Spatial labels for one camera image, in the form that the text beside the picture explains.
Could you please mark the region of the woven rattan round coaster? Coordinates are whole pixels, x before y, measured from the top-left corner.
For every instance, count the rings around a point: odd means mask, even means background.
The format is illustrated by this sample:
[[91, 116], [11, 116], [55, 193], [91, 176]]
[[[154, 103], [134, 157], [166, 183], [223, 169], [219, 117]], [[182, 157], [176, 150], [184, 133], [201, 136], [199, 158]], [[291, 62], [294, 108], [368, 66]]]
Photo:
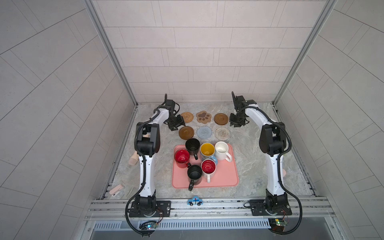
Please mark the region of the woven rattan round coaster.
[[194, 119], [194, 115], [190, 112], [183, 112], [181, 113], [181, 116], [183, 117], [186, 124], [192, 122]]

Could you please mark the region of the paw shaped cork coaster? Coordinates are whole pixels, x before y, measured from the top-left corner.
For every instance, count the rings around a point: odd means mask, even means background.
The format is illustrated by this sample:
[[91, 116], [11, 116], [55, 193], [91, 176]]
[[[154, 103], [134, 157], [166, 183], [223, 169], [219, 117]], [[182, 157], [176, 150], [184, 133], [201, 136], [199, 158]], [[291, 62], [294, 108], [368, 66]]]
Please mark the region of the paw shaped cork coaster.
[[212, 115], [210, 113], [207, 113], [206, 111], [200, 111], [196, 114], [197, 122], [202, 124], [207, 124], [211, 122]]

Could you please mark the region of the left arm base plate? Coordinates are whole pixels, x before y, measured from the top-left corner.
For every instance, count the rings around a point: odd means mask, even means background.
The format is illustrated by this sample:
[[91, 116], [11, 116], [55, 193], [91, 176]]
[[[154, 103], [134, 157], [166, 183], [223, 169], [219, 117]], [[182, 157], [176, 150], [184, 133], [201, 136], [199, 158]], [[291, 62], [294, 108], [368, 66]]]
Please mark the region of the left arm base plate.
[[169, 217], [170, 210], [170, 201], [134, 202], [128, 209], [128, 214], [130, 218]]

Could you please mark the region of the dark brown wooden coaster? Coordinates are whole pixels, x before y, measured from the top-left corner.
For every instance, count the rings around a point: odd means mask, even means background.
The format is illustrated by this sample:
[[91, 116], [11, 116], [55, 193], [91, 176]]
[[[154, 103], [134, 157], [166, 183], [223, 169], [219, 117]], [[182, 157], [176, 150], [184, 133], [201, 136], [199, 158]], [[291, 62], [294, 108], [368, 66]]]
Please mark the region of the dark brown wooden coaster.
[[195, 131], [192, 127], [184, 126], [179, 130], [179, 137], [182, 140], [192, 139], [195, 135]]

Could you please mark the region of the multicolour woven round coaster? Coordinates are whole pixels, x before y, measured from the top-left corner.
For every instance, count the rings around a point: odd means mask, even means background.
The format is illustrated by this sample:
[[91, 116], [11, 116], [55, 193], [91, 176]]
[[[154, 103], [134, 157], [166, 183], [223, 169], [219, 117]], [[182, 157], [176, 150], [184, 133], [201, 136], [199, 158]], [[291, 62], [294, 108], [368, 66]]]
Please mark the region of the multicolour woven round coaster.
[[215, 136], [221, 141], [226, 141], [230, 138], [230, 131], [225, 127], [220, 127], [216, 129]]

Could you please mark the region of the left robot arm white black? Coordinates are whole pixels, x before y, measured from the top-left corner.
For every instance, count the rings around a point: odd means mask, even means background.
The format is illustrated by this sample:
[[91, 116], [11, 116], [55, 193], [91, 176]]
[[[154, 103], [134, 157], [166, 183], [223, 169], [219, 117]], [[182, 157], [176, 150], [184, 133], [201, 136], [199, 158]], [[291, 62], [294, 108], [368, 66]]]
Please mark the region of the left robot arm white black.
[[145, 122], [139, 122], [136, 126], [134, 149], [139, 155], [140, 164], [140, 188], [128, 200], [125, 207], [125, 218], [130, 228], [141, 235], [149, 237], [155, 232], [153, 226], [158, 222], [148, 221], [151, 229], [144, 230], [142, 227], [135, 228], [129, 219], [129, 214], [154, 215], [157, 208], [156, 189], [154, 183], [154, 156], [159, 152], [161, 146], [160, 126], [165, 123], [171, 131], [185, 126], [185, 121], [178, 111], [175, 110], [177, 103], [165, 95], [163, 103], [154, 109], [153, 115]]

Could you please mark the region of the yellow inside mug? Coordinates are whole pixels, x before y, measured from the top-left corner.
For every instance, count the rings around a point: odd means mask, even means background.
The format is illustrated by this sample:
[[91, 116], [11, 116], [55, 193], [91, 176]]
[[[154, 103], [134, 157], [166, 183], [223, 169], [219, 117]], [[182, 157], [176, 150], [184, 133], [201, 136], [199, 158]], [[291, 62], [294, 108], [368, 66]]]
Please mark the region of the yellow inside mug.
[[215, 164], [217, 165], [218, 160], [215, 157], [215, 152], [216, 152], [215, 146], [212, 145], [211, 143], [203, 143], [200, 146], [200, 154], [202, 157], [202, 161], [204, 161], [206, 159], [210, 159], [210, 160], [213, 160], [215, 162]]

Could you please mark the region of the grey-blue woven round coaster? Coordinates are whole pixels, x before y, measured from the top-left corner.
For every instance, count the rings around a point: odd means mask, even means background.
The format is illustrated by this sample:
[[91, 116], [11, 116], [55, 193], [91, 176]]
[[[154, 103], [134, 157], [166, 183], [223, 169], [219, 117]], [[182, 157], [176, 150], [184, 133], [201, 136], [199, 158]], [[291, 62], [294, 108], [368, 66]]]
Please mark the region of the grey-blue woven round coaster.
[[200, 127], [197, 130], [197, 136], [200, 139], [203, 139], [203, 140], [209, 139], [211, 135], [212, 135], [212, 130], [207, 126]]

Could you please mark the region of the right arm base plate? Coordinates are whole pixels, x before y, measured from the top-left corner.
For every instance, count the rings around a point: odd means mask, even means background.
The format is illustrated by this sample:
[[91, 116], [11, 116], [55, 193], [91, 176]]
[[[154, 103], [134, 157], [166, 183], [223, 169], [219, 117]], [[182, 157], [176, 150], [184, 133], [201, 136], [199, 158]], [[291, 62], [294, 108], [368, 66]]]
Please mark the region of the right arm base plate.
[[292, 210], [289, 205], [278, 205], [277, 207], [268, 208], [265, 200], [249, 200], [243, 204], [243, 207], [250, 209], [253, 216], [292, 215]]

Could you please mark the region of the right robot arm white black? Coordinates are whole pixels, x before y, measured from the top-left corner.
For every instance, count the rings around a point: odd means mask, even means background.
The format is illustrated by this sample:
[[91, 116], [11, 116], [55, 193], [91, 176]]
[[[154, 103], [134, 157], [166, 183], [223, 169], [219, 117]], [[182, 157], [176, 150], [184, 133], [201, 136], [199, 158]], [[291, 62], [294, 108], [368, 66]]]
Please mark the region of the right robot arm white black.
[[265, 154], [268, 171], [266, 198], [263, 203], [265, 212], [271, 216], [279, 213], [283, 213], [284, 216], [291, 215], [288, 196], [292, 196], [299, 204], [299, 219], [292, 229], [285, 232], [277, 226], [270, 229], [270, 232], [281, 236], [292, 234], [302, 222], [303, 208], [300, 199], [284, 186], [283, 155], [290, 152], [293, 146], [285, 124], [272, 120], [254, 100], [245, 100], [243, 96], [236, 96], [234, 93], [232, 99], [236, 113], [230, 114], [230, 125], [239, 128], [247, 125], [249, 123], [247, 118], [251, 118], [261, 130], [259, 147]]

